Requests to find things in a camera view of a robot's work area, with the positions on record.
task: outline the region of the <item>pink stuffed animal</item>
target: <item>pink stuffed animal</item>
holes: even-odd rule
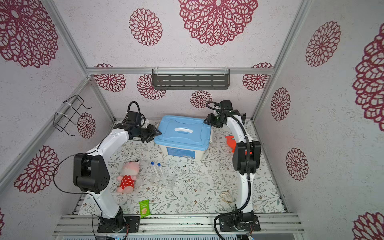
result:
[[[122,168],[121,175],[118,176],[117,180],[120,181],[120,186],[116,189],[120,193],[130,193],[133,191],[135,186],[135,180],[137,179],[137,174],[139,174],[140,165],[139,160],[134,162],[127,162]]]

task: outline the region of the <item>large red mandala pattern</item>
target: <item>large red mandala pattern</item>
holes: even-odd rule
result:
[[[303,180],[308,174],[308,161],[304,153],[297,148],[292,148],[285,159],[289,174],[296,180]]]
[[[58,164],[55,151],[49,146],[43,146],[13,185],[21,192],[37,193],[49,186]]]
[[[271,113],[276,121],[283,120],[291,107],[290,95],[285,88],[279,88],[273,94],[271,101]]]
[[[327,62],[340,42],[340,25],[330,21],[319,27],[311,37],[306,50],[308,65],[317,67]]]
[[[192,93],[190,101],[197,108],[205,108],[207,102],[212,101],[212,95],[207,91],[198,90]]]
[[[253,68],[272,68],[270,63],[259,63],[253,66]],[[243,86],[251,91],[257,91],[264,88],[269,75],[267,74],[246,74],[243,76]]]
[[[58,35],[39,0],[0,1],[0,51],[5,60],[23,67],[49,65]]]
[[[184,28],[200,43],[223,45],[252,21],[257,0],[179,0]]]
[[[97,64],[96,68],[114,68],[109,64]],[[125,88],[125,78],[123,74],[94,74],[93,77],[98,85],[110,92],[120,92]]]
[[[366,212],[364,215],[359,215],[358,219],[353,223],[354,240],[384,239],[384,216],[381,213],[371,214]]]
[[[355,103],[364,109],[365,118],[377,122],[384,131],[384,23],[375,39],[364,48],[362,61],[355,70]]]
[[[158,17],[148,9],[137,9],[129,19],[133,37],[141,44],[153,46],[160,41],[163,29]]]
[[[77,130],[83,138],[90,138],[95,133],[96,124],[95,119],[89,113],[80,115],[77,121]]]
[[[3,229],[4,226],[4,214],[1,213],[1,208],[0,208],[0,236],[1,236],[1,230]]]
[[[166,94],[166,90],[156,90],[152,86],[152,74],[140,76],[137,80],[137,89],[145,98],[156,100],[162,98]]]

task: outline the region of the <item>leaf pattern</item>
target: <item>leaf pattern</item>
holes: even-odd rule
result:
[[[251,121],[245,128],[256,140]],[[232,166],[232,149],[225,136],[230,136],[227,126],[214,128],[213,140],[201,161],[183,157],[165,156],[157,144],[127,141],[106,163],[111,179],[108,187],[114,199],[125,214],[139,214],[139,202],[149,199],[153,214],[203,214],[224,213],[234,209],[221,199],[222,192],[229,192],[232,202],[236,201],[238,177]],[[124,163],[140,160],[140,173],[131,194],[119,194],[120,184],[116,178]],[[154,170],[151,161],[160,162],[165,173],[175,175],[172,190],[151,184]],[[252,188],[252,203],[255,212],[285,212],[283,203],[267,168],[264,155],[261,155]],[[79,211],[81,215],[99,214],[100,211],[91,198],[85,198]]]

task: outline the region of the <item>storage box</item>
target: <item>storage box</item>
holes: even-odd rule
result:
[[[200,118],[164,116],[154,141],[164,154],[201,160],[212,139],[212,128]]]

